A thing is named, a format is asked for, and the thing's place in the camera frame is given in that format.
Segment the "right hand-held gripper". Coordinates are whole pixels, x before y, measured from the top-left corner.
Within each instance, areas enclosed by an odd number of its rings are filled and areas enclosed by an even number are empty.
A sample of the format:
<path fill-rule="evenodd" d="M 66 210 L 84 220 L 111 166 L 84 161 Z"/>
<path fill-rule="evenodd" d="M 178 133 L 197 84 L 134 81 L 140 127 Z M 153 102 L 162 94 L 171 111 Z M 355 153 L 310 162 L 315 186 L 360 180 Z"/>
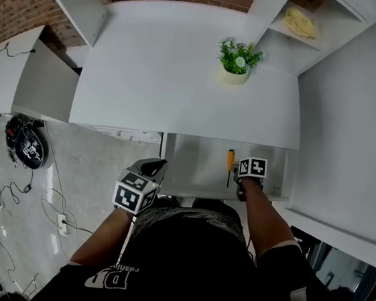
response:
<path fill-rule="evenodd" d="M 267 173 L 267 161 L 264 158 L 245 158 L 233 165 L 233 181 L 237 184 L 237 198 L 241 202 L 245 202 L 245 191 L 242 185 L 243 178 L 250 178 L 258 183 L 263 190 L 264 179 Z"/>

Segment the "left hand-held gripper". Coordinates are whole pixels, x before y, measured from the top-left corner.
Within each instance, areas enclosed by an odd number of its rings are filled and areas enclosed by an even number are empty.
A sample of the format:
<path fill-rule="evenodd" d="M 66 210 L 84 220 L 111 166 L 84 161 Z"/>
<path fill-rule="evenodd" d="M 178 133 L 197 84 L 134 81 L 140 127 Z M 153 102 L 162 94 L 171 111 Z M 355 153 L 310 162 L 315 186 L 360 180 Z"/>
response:
<path fill-rule="evenodd" d="M 112 203 L 132 215 L 138 215 L 154 202 L 167 168 L 165 159 L 137 160 L 118 177 Z"/>

